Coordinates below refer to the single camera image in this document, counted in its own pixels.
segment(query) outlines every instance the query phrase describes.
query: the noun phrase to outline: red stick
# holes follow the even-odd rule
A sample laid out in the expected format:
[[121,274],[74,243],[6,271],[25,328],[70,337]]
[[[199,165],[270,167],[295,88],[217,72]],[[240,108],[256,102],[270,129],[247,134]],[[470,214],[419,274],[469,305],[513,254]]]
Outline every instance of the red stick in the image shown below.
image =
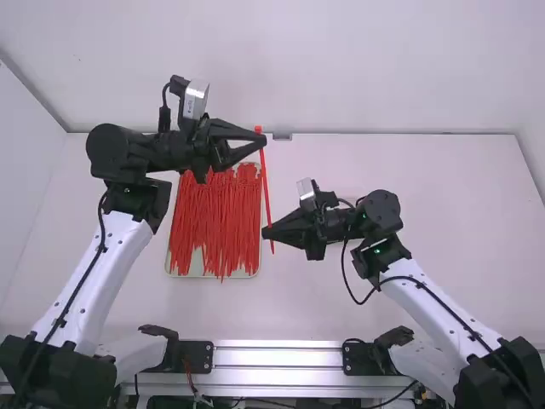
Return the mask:
[[[267,210],[267,224],[269,227],[273,225],[271,222],[271,206],[269,204],[269,186],[267,183],[267,169],[265,167],[265,153],[263,152],[263,149],[260,149],[259,156],[261,160],[261,176],[263,179],[263,188],[265,189],[265,209]],[[274,241],[270,240],[271,242],[271,252],[274,254]]]

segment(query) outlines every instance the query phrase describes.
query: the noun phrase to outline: white surface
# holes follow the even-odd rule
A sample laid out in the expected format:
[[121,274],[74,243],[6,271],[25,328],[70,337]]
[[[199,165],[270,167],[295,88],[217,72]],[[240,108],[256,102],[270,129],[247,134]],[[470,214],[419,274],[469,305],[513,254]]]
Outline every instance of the white surface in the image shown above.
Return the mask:
[[[450,307],[467,325],[481,334],[483,341],[492,350],[500,348],[497,339],[501,335],[481,322],[474,320],[473,314],[466,311],[447,295],[448,290],[444,291],[433,282],[432,274],[422,271],[416,259],[407,260],[403,258],[396,261],[390,265],[388,271],[381,274],[380,280],[396,276],[414,277],[425,283],[426,287]],[[469,355],[483,357],[490,352],[477,341],[471,341],[468,338],[469,332],[464,330],[464,325],[460,324],[423,289],[416,288],[414,283],[396,279],[381,285],[381,290],[383,294],[393,299],[396,304],[409,313],[432,338],[435,346],[440,348],[450,359],[456,369],[461,370],[468,365]]]
[[[104,185],[89,174],[84,143],[84,135],[66,141],[0,312],[0,322],[23,333],[66,283],[96,226]],[[292,142],[271,141],[266,157],[273,220],[298,205],[295,183],[306,176],[340,197],[392,190],[405,224],[400,238],[438,285],[507,339],[545,341],[545,211],[514,137],[296,135]],[[174,173],[158,177],[177,180]],[[172,279],[164,254],[173,211],[171,205],[119,292],[108,336],[146,323],[211,339],[374,339],[397,325],[416,326],[387,297],[353,304],[339,245],[328,248],[324,261],[308,262],[303,251],[280,244],[273,256],[264,241],[254,279]],[[351,268],[347,275],[359,297],[369,291]]]
[[0,135],[1,305],[66,137],[1,60]]
[[267,131],[516,132],[545,193],[544,15],[542,0],[18,0],[0,3],[0,49],[72,131],[155,130],[177,73],[210,81],[213,117]]
[[[130,268],[153,237],[147,222],[135,222],[132,215],[127,213],[112,211],[104,215],[103,220],[106,229],[105,245],[108,250],[99,257],[77,294],[65,317],[66,325],[58,328],[48,342],[57,347],[64,345],[66,341],[73,342],[76,344],[74,351],[89,356],[95,354],[110,307]],[[57,220],[59,222],[62,223],[62,216]],[[100,227],[96,228],[93,235],[89,235],[89,241],[89,247],[66,286],[60,294],[54,296],[47,312],[32,327],[37,333],[36,341],[43,341],[49,334],[53,322],[68,304],[74,289],[95,258],[100,245]]]

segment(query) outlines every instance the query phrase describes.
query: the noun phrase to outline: metal frame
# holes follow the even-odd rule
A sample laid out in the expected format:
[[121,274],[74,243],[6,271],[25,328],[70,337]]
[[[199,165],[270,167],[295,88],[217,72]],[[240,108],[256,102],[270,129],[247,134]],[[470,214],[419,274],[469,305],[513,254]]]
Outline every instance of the metal frame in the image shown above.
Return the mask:
[[[214,369],[193,375],[209,396],[385,398],[396,395],[408,377],[348,377],[342,370],[342,342],[215,341]],[[122,383],[135,393],[134,382]],[[185,374],[140,373],[142,399],[154,395],[192,396]]]

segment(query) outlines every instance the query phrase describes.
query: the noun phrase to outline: black mount bracket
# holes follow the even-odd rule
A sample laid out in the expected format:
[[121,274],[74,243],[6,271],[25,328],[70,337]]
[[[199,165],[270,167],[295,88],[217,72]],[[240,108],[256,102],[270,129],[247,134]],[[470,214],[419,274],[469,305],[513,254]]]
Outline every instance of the black mount bracket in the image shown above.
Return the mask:
[[380,273],[388,270],[388,266],[402,258],[411,259],[412,255],[399,241],[397,234],[392,234],[388,239],[377,245],[368,246],[364,242],[353,250],[352,264],[359,277],[368,279],[369,282],[380,290]]
[[414,332],[398,326],[380,335],[373,343],[349,338],[342,344],[342,370],[349,377],[367,375],[397,375],[388,350],[403,346],[414,339]]
[[178,332],[157,325],[143,325],[139,330],[147,335],[166,337],[167,351],[163,362],[145,372],[186,373],[186,366],[193,374],[208,374],[214,366],[214,344],[211,341],[187,341],[178,339]]
[[[8,335],[0,345],[0,367],[19,390],[32,356],[42,343],[36,333],[25,338]],[[117,370],[111,356],[91,357],[74,352],[75,344],[46,345],[26,386],[25,398],[45,407],[94,409],[104,407],[114,390]]]

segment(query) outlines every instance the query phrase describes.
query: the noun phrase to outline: cable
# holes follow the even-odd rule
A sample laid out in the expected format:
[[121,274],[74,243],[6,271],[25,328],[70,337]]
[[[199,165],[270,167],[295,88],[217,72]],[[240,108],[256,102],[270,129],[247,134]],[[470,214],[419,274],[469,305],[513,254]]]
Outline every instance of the cable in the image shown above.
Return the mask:
[[135,394],[138,399],[140,399],[140,392],[138,391],[138,374],[135,374]]
[[238,398],[238,399],[235,401],[235,403],[233,403],[232,405],[229,406],[229,409],[234,409],[234,408],[237,407],[238,404],[239,404],[240,402],[242,402],[243,400],[244,400],[244,398]]
[[[390,399],[382,402],[382,403],[379,403],[378,405],[373,405],[373,406],[361,406],[361,408],[359,409],[376,409],[377,407],[383,407],[383,406],[386,406],[386,405],[389,405],[390,403],[394,402],[395,400],[399,399],[401,396],[403,396],[403,394],[405,392],[407,392],[408,390],[410,390],[413,386],[415,386],[416,384],[418,383],[418,381],[412,381],[411,383],[409,383],[407,386],[405,386],[403,388],[403,390],[401,392],[399,392],[397,395],[395,396],[392,396]],[[346,409],[356,409],[355,407],[346,407],[346,406],[342,406],[340,404],[337,404],[337,405],[333,405],[333,407],[336,409],[336,408],[346,408]]]
[[275,402],[274,400],[266,400],[261,398],[244,398],[244,400],[247,401],[254,401],[254,402],[261,402],[261,403],[268,403],[269,405],[276,405],[281,407],[288,407],[290,409],[295,409],[295,405],[287,405],[285,403]]
[[167,89],[170,87],[170,82],[167,82],[164,87],[163,91],[161,92],[161,96],[163,97],[163,107],[169,107],[167,105]]
[[352,289],[350,288],[350,285],[348,284],[347,273],[346,273],[346,271],[344,269],[344,253],[345,253],[345,251],[347,249],[347,244],[348,244],[348,239],[347,239],[347,237],[345,237],[344,242],[342,243],[342,251],[341,251],[342,279],[344,280],[344,285],[346,286],[346,288],[348,290],[348,294],[350,295],[352,300],[358,305],[364,305],[371,298],[371,296],[375,293],[376,288],[373,287],[373,289],[371,291],[369,291],[369,293],[365,296],[365,298],[362,301],[358,301],[356,299],[356,297],[354,296],[354,294],[352,292]]
[[337,200],[339,200],[340,203],[344,203],[349,208],[355,209],[354,205],[352,203],[350,203],[348,200],[341,199],[341,198],[337,198]]
[[20,386],[17,389],[15,393],[15,398],[13,405],[10,405],[11,407],[17,407],[20,403],[20,400],[22,399],[24,393],[26,392],[26,387],[28,386],[28,381],[31,377],[32,372],[34,371],[34,367],[37,364],[37,361],[42,354],[42,352],[45,350],[46,346],[49,343],[49,340],[53,337],[57,329],[59,328],[60,324],[64,321],[64,318],[70,311],[70,307],[74,303],[74,300],[77,297],[77,294],[83,287],[83,283],[85,283],[85,280],[89,277],[89,274],[91,273],[91,270],[95,266],[96,262],[98,262],[100,255],[106,248],[106,228],[104,226],[104,219],[102,217],[102,205],[104,204],[104,201],[106,200],[106,197],[109,193],[110,189],[106,190],[104,194],[100,197],[99,200],[99,206],[98,206],[98,217],[99,217],[99,224],[100,224],[100,244],[96,250],[96,254],[93,257],[93,260],[91,260],[91,263],[87,267],[87,270],[85,270],[85,273],[83,273],[82,278],[79,280],[79,282],[76,285],[76,288],[70,295],[70,298],[68,299],[68,302],[66,303],[65,307],[62,309],[62,312],[60,313],[59,317],[54,321],[53,327],[49,331],[48,335],[45,336],[43,341],[38,346],[36,353],[32,356],[31,361],[28,364],[28,367],[26,368],[25,373],[21,377],[20,380]]

